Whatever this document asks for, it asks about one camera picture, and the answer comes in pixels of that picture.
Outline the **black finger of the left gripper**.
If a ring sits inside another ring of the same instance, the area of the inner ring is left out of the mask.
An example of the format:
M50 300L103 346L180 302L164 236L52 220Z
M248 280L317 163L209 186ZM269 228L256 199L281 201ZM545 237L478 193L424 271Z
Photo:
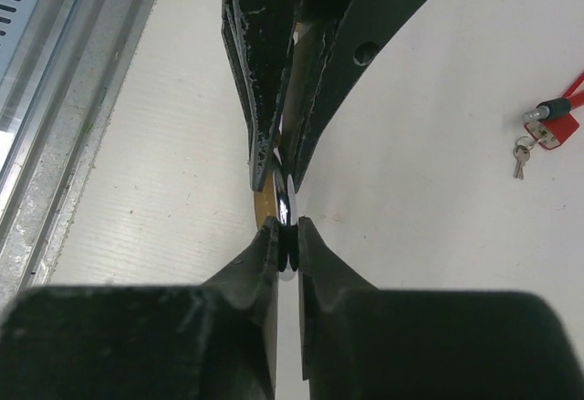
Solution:
M248 131L250 186L264 187L303 0L223 0L222 36Z
M304 0L291 74L291 173L305 178L318 141L367 67L428 0Z

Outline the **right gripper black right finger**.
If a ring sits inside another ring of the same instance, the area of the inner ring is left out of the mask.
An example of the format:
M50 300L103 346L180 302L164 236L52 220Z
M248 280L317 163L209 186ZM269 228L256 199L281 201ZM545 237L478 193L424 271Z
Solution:
M556 313L522 291L378 289L298 223L302 370L314 399L580 399Z

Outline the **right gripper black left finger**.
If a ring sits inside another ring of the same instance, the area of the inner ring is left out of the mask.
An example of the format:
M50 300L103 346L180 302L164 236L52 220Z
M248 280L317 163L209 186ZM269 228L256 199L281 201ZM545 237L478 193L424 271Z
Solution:
M199 285L44 286L1 319L4 399L271 399L279 226Z

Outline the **large brass padlock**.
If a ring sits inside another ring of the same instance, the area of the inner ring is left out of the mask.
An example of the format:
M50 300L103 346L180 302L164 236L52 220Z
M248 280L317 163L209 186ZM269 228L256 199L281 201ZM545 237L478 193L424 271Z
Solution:
M298 39L293 39L287 95L261 189L272 189L270 197L275 201L280 230L277 270L284 279L298 268L296 192L338 107L325 80L333 39L331 27L321 22L303 25Z

